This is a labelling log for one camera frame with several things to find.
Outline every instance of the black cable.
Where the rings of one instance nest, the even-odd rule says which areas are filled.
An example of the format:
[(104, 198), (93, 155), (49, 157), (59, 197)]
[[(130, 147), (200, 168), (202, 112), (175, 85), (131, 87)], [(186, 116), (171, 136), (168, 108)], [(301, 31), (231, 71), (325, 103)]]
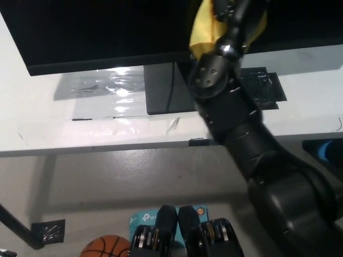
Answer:
[(175, 84), (175, 63), (172, 63), (171, 64), (171, 85), (170, 85), (170, 91), (169, 91), (168, 100), (167, 100), (166, 113), (169, 112), (170, 103), (172, 102), (174, 84)]

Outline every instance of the blue object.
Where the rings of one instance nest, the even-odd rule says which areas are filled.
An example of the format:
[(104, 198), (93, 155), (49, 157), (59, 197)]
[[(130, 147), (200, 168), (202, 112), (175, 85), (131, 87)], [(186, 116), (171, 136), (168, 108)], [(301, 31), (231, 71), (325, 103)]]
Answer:
[(319, 150), (318, 150), (318, 157), (319, 157), (321, 160), (325, 161), (325, 162), (330, 162), (330, 161), (326, 158), (325, 153), (326, 153), (327, 147), (328, 147), (329, 144), (331, 144), (331, 143), (332, 143), (332, 140), (330, 140), (330, 141), (324, 143), (324, 144), (319, 148)]
[[(208, 212), (206, 206), (193, 206), (197, 211), (200, 222), (208, 221)], [(139, 225), (154, 225), (156, 220), (156, 215), (159, 210), (145, 210), (134, 214), (129, 219), (130, 223), (130, 241), (132, 241), (133, 234)], [(177, 225), (174, 248), (185, 248), (183, 238), (181, 236), (180, 227)]]

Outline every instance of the desk leg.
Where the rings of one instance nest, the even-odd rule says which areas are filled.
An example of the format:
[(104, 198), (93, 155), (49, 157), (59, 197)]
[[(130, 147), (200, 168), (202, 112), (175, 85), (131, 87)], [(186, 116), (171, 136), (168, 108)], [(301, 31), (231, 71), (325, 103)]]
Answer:
[(0, 222), (7, 226), (13, 233), (20, 237), (31, 248), (38, 250), (44, 247), (44, 244), (39, 241), (31, 232), (18, 221), (8, 210), (0, 205)]

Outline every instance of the white desk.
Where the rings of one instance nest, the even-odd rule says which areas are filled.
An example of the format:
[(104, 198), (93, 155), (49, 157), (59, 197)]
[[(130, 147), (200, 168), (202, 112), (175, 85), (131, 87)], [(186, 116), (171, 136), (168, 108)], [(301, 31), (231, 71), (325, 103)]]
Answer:
[[(264, 122), (275, 136), (340, 136), (342, 63), (343, 46), (247, 55), (243, 67), (266, 66), (277, 72), (288, 98), (279, 103), (279, 110), (264, 112)], [(72, 121), (84, 100), (54, 101), (62, 76), (30, 77), (0, 15), (0, 156), (182, 147), (190, 139), (208, 138), (196, 112)], [(95, 97), (96, 103), (101, 104), (102, 97), (108, 96)], [(135, 97), (145, 113), (144, 92)]]

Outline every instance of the blue box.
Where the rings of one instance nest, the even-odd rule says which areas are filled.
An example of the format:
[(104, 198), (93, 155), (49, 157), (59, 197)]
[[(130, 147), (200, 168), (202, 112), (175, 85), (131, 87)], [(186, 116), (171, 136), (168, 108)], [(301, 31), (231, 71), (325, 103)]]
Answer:
[[(206, 206), (193, 206), (193, 208), (197, 211), (200, 221), (208, 221), (208, 212)], [(139, 225), (154, 225), (157, 212), (159, 210), (144, 210), (137, 212), (134, 214), (130, 219), (130, 241), (132, 241), (133, 234), (135, 233), (136, 228)], [(177, 225), (176, 235), (175, 235), (175, 243), (174, 248), (185, 248), (185, 244), (183, 238), (181, 236), (180, 227)]]

